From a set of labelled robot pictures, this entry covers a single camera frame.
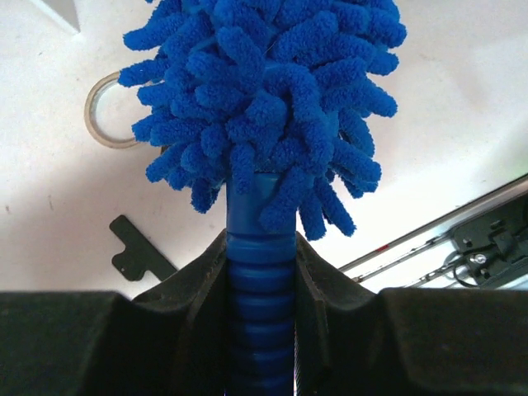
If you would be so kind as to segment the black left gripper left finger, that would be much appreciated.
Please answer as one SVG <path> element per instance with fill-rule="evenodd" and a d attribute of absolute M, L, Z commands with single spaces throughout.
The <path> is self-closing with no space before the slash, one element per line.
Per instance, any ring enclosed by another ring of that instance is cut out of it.
<path fill-rule="evenodd" d="M 134 299 L 4 292 L 4 395 L 221 395 L 226 236 Z"/>

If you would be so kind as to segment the blue microfiber duster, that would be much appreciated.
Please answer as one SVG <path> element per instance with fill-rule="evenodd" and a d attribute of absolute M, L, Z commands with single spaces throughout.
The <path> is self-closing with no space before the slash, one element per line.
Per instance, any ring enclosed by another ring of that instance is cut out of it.
<path fill-rule="evenodd" d="M 118 78 L 151 110 L 135 138 L 163 149 L 147 178 L 200 213 L 226 194 L 228 395 L 293 393 L 295 231 L 354 233 L 332 182 L 377 189 L 366 120 L 398 106 L 373 77 L 406 36 L 393 1 L 161 1 L 123 37 L 156 53 Z"/>

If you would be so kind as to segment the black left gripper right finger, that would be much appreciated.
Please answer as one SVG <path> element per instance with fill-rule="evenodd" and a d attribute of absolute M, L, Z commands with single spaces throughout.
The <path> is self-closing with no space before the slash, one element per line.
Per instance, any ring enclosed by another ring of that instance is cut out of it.
<path fill-rule="evenodd" d="M 296 243 L 298 394 L 526 394 L 526 292 L 373 293 Z"/>

